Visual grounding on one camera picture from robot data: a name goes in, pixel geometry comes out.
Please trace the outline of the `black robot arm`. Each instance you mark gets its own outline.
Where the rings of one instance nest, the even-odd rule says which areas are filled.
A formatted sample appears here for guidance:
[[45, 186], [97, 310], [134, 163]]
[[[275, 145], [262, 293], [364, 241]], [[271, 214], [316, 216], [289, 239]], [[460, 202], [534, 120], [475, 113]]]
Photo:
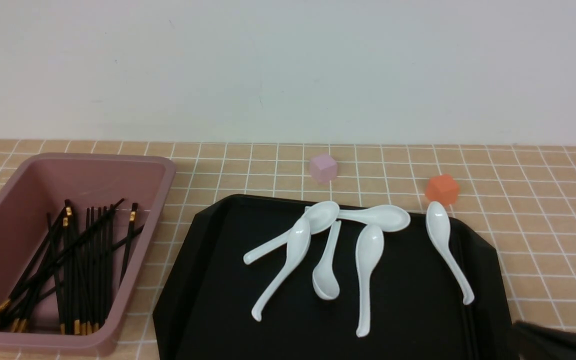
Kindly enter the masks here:
[[576, 360], [576, 332], [565, 332], [525, 321], [509, 330], [509, 346], [524, 360]]

